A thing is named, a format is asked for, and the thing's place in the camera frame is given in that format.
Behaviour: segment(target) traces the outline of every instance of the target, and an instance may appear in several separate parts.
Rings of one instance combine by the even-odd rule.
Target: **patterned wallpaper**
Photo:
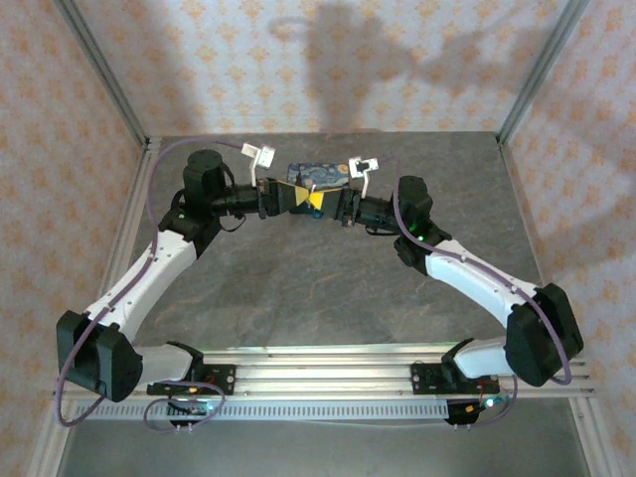
[[[626,476],[636,469],[634,18],[633,2],[590,3],[510,161],[544,277],[574,306]]]
[[[0,52],[0,475],[21,476],[139,151],[52,1],[4,0]]]
[[[150,135],[496,130],[565,0],[79,0]]]

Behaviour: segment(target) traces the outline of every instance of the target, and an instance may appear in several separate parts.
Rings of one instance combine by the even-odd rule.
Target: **robotic arm link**
[[[538,387],[582,350],[582,339],[563,290],[552,283],[538,287],[522,281],[471,254],[430,219],[432,199],[421,178],[401,177],[397,197],[390,200],[367,197],[366,190],[310,192],[273,179],[257,179],[255,187],[237,185],[221,155],[212,150],[190,155],[183,178],[184,189],[175,195],[171,210],[159,224],[154,253],[148,247],[103,297],[82,314],[67,311],[58,322],[62,369],[80,335],[92,319],[99,317],[99,323],[76,350],[67,379],[103,398],[121,401],[141,384],[202,381],[201,353],[173,342],[161,347],[134,348],[132,342],[139,326],[170,283],[203,254],[223,229],[221,217],[258,214],[265,219],[304,202],[343,226],[360,224],[399,235],[394,247],[406,266],[454,287],[490,312],[506,329],[506,336],[498,339],[465,340],[451,349],[442,363],[431,365],[435,369],[427,370],[425,375],[437,393],[442,386],[448,394],[461,394],[466,383],[491,375],[517,375]],[[393,199],[397,199],[398,208],[393,207]],[[400,221],[423,246],[406,236]],[[130,286],[143,267],[147,269],[141,279]],[[494,275],[505,277],[511,286],[502,285]],[[117,304],[109,306],[112,297],[124,291]],[[559,343],[524,296],[532,297],[541,307]]]

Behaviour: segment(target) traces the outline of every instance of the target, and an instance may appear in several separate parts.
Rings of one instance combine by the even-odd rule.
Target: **purple cable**
[[[210,383],[196,383],[196,382],[192,382],[192,381],[160,381],[159,382],[160,385],[171,385],[171,386],[189,386],[189,387],[197,387],[197,388],[208,388],[209,390],[213,390],[216,391],[217,393],[219,393],[221,395],[221,402],[219,402],[217,404],[217,406],[215,407],[215,409],[210,412],[208,415],[206,415],[203,419],[201,419],[200,421],[198,421],[196,424],[192,424],[192,425],[188,425],[190,432],[192,432],[192,430],[202,424],[205,424],[206,422],[210,422],[210,420],[212,420],[212,418],[217,415],[219,412],[221,412],[221,409],[223,409],[224,404],[226,403],[226,394],[223,392],[223,390],[221,388],[219,388],[218,386],[215,385],[211,385]],[[205,400],[199,400],[199,399],[187,399],[187,400],[178,400],[178,399],[174,399],[173,397],[159,397],[158,399],[150,402],[148,404],[148,406],[146,407],[146,410],[143,411],[143,423],[146,424],[146,426],[150,429],[153,430],[155,432],[158,432],[160,434],[172,434],[174,432],[179,432],[180,427],[166,427],[166,428],[161,428],[161,427],[155,427],[154,425],[152,425],[150,423],[150,420],[148,419],[148,412],[150,412],[150,408],[155,405],[158,404],[159,402],[169,402],[172,404],[183,404],[184,402],[188,402],[190,404],[205,404],[207,403]]]
[[[106,314],[119,302],[119,300],[126,293],[128,293],[128,291],[130,291],[130,289],[133,286],[135,286],[139,282],[139,280],[141,280],[141,278],[145,275],[146,271],[152,264],[152,257],[157,251],[157,243],[159,240],[159,230],[157,229],[158,224],[157,224],[157,221],[155,220],[154,214],[152,213],[152,207],[151,207],[151,200],[152,200],[151,186],[155,176],[155,171],[157,170],[157,165],[161,162],[161,160],[165,157],[167,153],[169,153],[176,147],[179,147],[183,144],[188,144],[191,142],[212,142],[214,144],[220,144],[223,146],[229,146],[234,149],[241,150],[240,144],[235,144],[235,143],[218,140],[218,139],[211,139],[211,137],[209,136],[197,136],[197,137],[187,137],[185,139],[176,141],[170,144],[168,147],[166,147],[157,155],[157,160],[152,165],[152,169],[150,170],[150,178],[148,180],[148,190],[146,192],[146,211],[148,212],[148,219],[150,219],[150,225],[152,229],[154,230],[154,234],[152,236],[152,243],[150,243],[150,254],[148,255],[148,258],[144,262],[143,266],[139,269],[137,274],[132,277],[132,279],[121,289],[121,291],[119,291],[119,293],[117,293],[115,296],[112,297],[112,299],[108,302],[108,306],[104,307],[101,311],[99,311],[95,315],[95,317],[90,321],[90,323],[88,324],[86,329],[83,331],[83,333],[79,335],[78,340],[76,341],[75,345],[71,349],[71,352],[67,356],[67,359],[64,361],[64,364],[62,365],[62,369],[60,370],[60,375],[58,376],[58,380],[56,382],[55,401],[56,401],[56,418],[58,422],[60,423],[60,425],[64,427],[72,427],[82,422],[104,400],[104,397],[99,397],[93,404],[90,405],[90,407],[81,416],[76,417],[73,420],[65,420],[64,417],[62,416],[62,396],[64,394],[64,384],[67,380],[67,376],[69,375],[69,370],[71,369],[71,365],[73,361],[75,360],[76,356],[78,355],[80,348],[86,342],[92,330],[95,329],[95,327],[103,319],[103,317],[106,316]],[[199,383],[198,385],[193,385],[193,386],[203,386],[203,385],[205,385],[205,383]]]
[[[454,253],[452,251],[442,250],[442,249],[437,248],[435,246],[429,245],[428,243],[424,243],[423,241],[419,241],[413,234],[411,234],[408,231],[408,228],[404,224],[404,220],[401,217],[401,213],[399,212],[399,204],[398,204],[398,191],[399,191],[399,161],[397,162],[396,182],[394,184],[394,213],[396,215],[397,224],[399,225],[399,229],[401,230],[401,232],[406,236],[407,239],[409,239],[410,241],[415,243],[417,246],[421,246],[422,248],[425,248],[428,251],[431,251],[431,252],[434,252],[434,253],[438,253],[440,255],[444,255],[444,256],[448,256],[450,258],[454,258],[456,260],[464,261],[465,263],[469,263],[469,264],[475,266],[476,268],[479,268],[480,270],[484,271],[485,273],[487,273],[488,275],[493,277],[495,280],[497,280],[498,282],[500,282],[504,286],[510,288],[511,290],[515,290],[514,291],[515,293],[517,293],[525,301],[530,303],[530,306],[532,306],[533,309],[537,312],[537,314],[539,315],[539,318],[541,319],[542,323],[544,324],[544,326],[548,330],[548,334],[550,335],[550,337],[552,338],[553,342],[555,343],[556,352],[558,353],[558,357],[560,358],[560,362],[561,362],[561,365],[563,367],[563,372],[565,373],[565,379],[564,380],[559,380],[557,378],[552,378],[552,381],[557,383],[557,384],[559,384],[559,385],[563,385],[563,386],[569,385],[571,383],[571,381],[572,381],[572,372],[571,372],[571,369],[569,368],[569,362],[567,360],[567,355],[565,354],[565,349],[563,348],[563,344],[561,343],[560,339],[558,338],[557,330],[555,330],[555,327],[550,322],[550,320],[546,316],[546,313],[544,313],[544,310],[541,309],[539,304],[537,304],[537,302],[530,295],[528,295],[528,293],[526,293],[521,288],[515,286],[515,284],[512,283],[510,280],[508,280],[508,278],[506,278],[505,276],[500,275],[497,271],[493,270],[490,266],[488,266],[488,265],[486,265],[484,263],[481,263],[481,262],[479,262],[477,260],[473,260],[470,257],[465,257],[465,259],[462,260],[462,256],[459,253]]]

